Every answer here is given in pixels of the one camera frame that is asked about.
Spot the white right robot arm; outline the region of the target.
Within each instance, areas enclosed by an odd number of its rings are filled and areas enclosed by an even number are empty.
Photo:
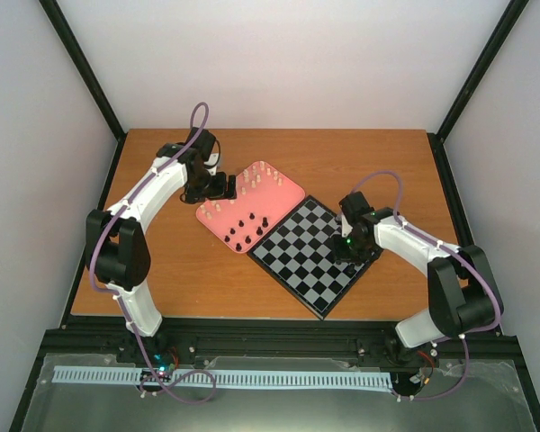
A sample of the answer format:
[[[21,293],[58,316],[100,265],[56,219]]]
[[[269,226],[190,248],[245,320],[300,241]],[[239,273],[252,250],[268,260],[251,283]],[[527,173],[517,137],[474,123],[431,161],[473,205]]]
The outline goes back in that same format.
[[[485,252],[460,247],[409,223],[392,208],[376,210],[360,192],[339,202],[341,232],[332,236],[334,258],[361,265],[385,250],[427,278],[427,308],[400,321],[385,338],[389,361],[403,365],[427,343],[495,329],[503,302]]]

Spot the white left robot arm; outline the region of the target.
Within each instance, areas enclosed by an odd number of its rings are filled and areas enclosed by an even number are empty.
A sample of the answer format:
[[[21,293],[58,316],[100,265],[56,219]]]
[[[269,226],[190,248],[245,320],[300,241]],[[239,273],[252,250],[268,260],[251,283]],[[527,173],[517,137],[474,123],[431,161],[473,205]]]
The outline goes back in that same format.
[[[183,143],[160,148],[145,175],[106,211],[85,221],[85,264],[90,284],[110,293],[129,331],[140,336],[137,349],[150,362],[163,360],[169,340],[158,332],[162,315],[151,297],[149,224],[176,192],[183,203],[237,197],[236,177],[218,169],[220,143],[208,130],[193,127]]]

